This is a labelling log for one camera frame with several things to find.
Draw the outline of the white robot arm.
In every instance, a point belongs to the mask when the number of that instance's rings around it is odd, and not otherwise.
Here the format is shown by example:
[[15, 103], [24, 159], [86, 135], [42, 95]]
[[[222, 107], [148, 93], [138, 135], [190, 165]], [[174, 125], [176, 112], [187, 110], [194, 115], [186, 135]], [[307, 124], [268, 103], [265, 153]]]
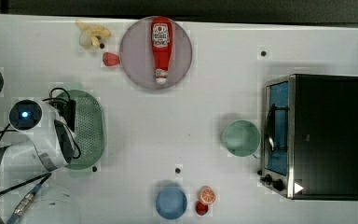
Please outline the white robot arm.
[[10, 126], [25, 139], [0, 155], [0, 188], [49, 174], [71, 163], [73, 132], [58, 110], [46, 102], [20, 100], [8, 115]]

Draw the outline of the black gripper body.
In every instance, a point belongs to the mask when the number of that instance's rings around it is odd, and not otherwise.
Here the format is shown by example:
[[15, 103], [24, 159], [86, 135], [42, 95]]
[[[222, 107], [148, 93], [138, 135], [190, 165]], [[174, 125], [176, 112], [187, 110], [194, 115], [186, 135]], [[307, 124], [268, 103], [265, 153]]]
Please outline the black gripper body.
[[74, 100], [68, 102], [54, 100], [51, 105], [59, 113], [59, 118], [54, 120], [54, 126], [62, 128], [63, 125], [66, 125], [73, 132], [76, 126], [76, 102]]

